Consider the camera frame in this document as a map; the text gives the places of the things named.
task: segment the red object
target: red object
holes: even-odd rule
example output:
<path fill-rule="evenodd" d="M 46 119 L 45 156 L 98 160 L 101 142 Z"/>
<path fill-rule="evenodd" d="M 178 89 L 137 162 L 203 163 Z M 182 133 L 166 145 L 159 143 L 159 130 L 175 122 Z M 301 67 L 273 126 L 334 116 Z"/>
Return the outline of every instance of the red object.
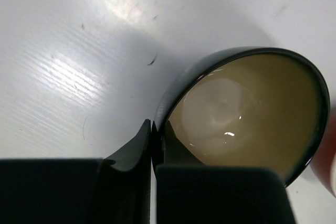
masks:
<path fill-rule="evenodd" d="M 311 168 L 324 186 L 336 196 L 336 110 L 332 111 L 327 130 Z"/>

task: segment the dust speck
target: dust speck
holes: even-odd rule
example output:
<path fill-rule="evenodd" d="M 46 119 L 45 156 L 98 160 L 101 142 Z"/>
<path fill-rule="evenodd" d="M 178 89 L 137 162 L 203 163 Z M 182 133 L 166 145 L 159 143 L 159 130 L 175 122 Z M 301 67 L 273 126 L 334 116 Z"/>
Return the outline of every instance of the dust speck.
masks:
<path fill-rule="evenodd" d="M 281 6 L 275 13 L 274 13 L 274 18 L 280 17 L 284 11 L 288 8 L 287 5 Z"/>
<path fill-rule="evenodd" d="M 153 63 L 156 61 L 157 56 L 158 54 L 154 56 L 154 59 L 150 63 L 148 63 L 147 66 L 153 65 Z"/>
<path fill-rule="evenodd" d="M 86 123 L 86 120 L 88 119 L 88 115 L 86 116 L 85 120 L 84 120 L 84 123 L 83 123 L 83 139 L 85 140 L 85 136 L 84 136 L 84 127 L 85 127 L 85 123 Z"/>

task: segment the white surface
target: white surface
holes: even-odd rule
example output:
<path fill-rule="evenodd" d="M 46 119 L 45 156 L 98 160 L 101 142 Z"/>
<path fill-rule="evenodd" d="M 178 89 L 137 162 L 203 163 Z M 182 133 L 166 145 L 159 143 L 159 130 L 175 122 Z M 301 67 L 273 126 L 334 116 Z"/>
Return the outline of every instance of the white surface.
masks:
<path fill-rule="evenodd" d="M 0 4 L 0 157 L 107 156 L 153 118 L 179 72 L 228 47 L 297 51 L 336 97 L 334 0 Z M 336 199 L 310 170 L 288 191 L 299 224 L 334 223 Z"/>

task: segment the white table surface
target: white table surface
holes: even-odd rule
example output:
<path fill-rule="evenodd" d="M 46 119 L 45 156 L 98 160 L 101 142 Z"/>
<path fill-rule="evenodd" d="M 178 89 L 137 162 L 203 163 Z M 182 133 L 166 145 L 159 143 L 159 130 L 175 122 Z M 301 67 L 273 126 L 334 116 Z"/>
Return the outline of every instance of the white table surface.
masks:
<path fill-rule="evenodd" d="M 0 5 L 2 158 L 105 157 L 132 138 L 145 118 L 153 119 L 163 92 L 184 68 L 229 47 L 297 51 L 321 70 L 336 98 L 335 0 Z M 336 199 L 310 169 L 288 193 L 298 224 L 335 223 Z"/>

